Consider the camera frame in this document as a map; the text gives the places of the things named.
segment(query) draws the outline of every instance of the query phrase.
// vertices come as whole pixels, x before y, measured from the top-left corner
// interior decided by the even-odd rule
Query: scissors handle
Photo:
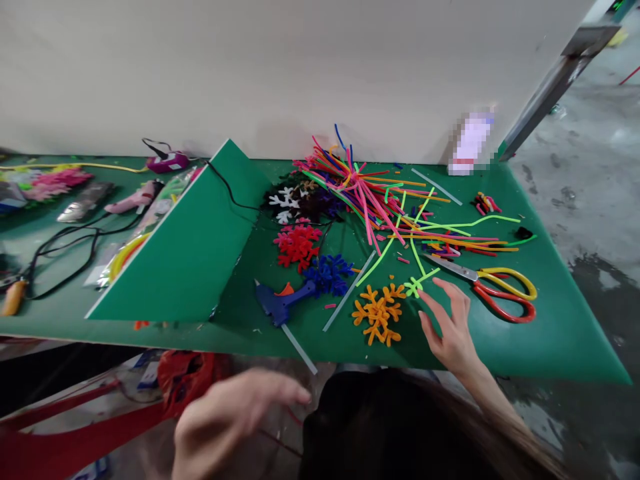
[[[477,280],[476,282],[473,283],[473,289],[478,295],[480,295],[489,304],[489,306],[498,315],[500,315],[506,321],[510,321],[513,323],[529,323],[535,318],[535,307],[530,301],[525,300],[522,297],[519,297],[517,295],[512,295],[511,293],[494,290],[480,283],[480,280]],[[525,308],[525,314],[522,317],[516,317],[514,315],[510,315],[509,313],[504,311],[492,297],[498,297],[498,298],[520,303]]]
[[[507,282],[500,280],[498,277],[492,275],[492,273],[504,273],[506,275],[510,275],[514,278],[517,278],[524,284],[524,286],[527,288],[527,291],[529,293],[521,292],[517,288],[512,287]],[[535,286],[531,283],[531,281],[528,278],[526,278],[524,275],[522,275],[522,273],[516,270],[512,270],[504,267],[480,269],[478,270],[478,277],[494,282],[499,287],[503,288],[508,292],[511,292],[516,297],[520,297],[523,300],[534,301],[536,298],[538,298],[538,292],[535,289]]]

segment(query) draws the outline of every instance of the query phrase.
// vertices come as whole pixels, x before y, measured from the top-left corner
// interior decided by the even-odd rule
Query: blue glue gun
[[[258,298],[258,302],[262,305],[263,310],[267,315],[272,316],[273,325],[275,327],[281,327],[289,320],[289,307],[292,306],[298,300],[307,298],[315,293],[315,283],[313,280],[307,280],[307,282],[297,292],[284,297],[278,297],[274,291],[268,286],[262,285],[258,280],[255,280],[255,296]]]

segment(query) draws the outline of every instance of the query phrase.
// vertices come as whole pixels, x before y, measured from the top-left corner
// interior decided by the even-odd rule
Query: hot glue gun
[[[260,305],[262,306],[265,313],[272,317],[273,325],[282,329],[291,344],[302,357],[302,360],[305,361],[312,374],[317,374],[318,369],[315,367],[309,356],[300,346],[298,340],[295,339],[295,337],[291,333],[291,330],[289,330],[289,327],[287,326],[287,321],[289,320],[289,307],[296,303],[298,300],[302,300],[314,294],[315,283],[312,280],[308,280],[304,284],[304,286],[302,286],[302,288],[300,288],[297,292],[294,292],[290,295],[278,296],[268,286],[260,284],[258,280],[254,279],[254,281],[255,296],[258,298],[258,302],[260,302]]]
[[[129,211],[132,208],[144,207],[149,205],[153,199],[156,198],[163,187],[164,184],[160,182],[160,180],[149,180],[124,200],[107,205],[105,210],[109,213],[120,214]]]

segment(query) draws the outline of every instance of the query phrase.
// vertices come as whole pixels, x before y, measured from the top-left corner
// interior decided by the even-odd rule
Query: hand
[[[471,300],[452,283],[439,278],[434,278],[433,282],[451,299],[451,316],[448,316],[442,305],[422,290],[418,290],[418,295],[429,306],[442,331],[440,338],[429,316],[423,311],[418,312],[431,351],[458,379],[484,372],[486,367],[478,358],[469,333],[467,319]]]
[[[309,402],[311,394],[296,380],[272,371],[252,369],[214,383],[178,421],[173,478],[210,478],[256,432],[272,404]]]

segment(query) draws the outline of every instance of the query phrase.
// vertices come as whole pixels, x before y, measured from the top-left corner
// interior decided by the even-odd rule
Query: scissors blade
[[[452,271],[467,280],[475,282],[478,280],[478,272],[476,270],[470,270],[468,268],[461,267],[460,265],[456,265],[455,263],[442,260],[442,258],[434,257],[432,255],[423,254],[426,258],[431,260],[434,263],[437,263],[442,268],[446,268],[449,271]]]

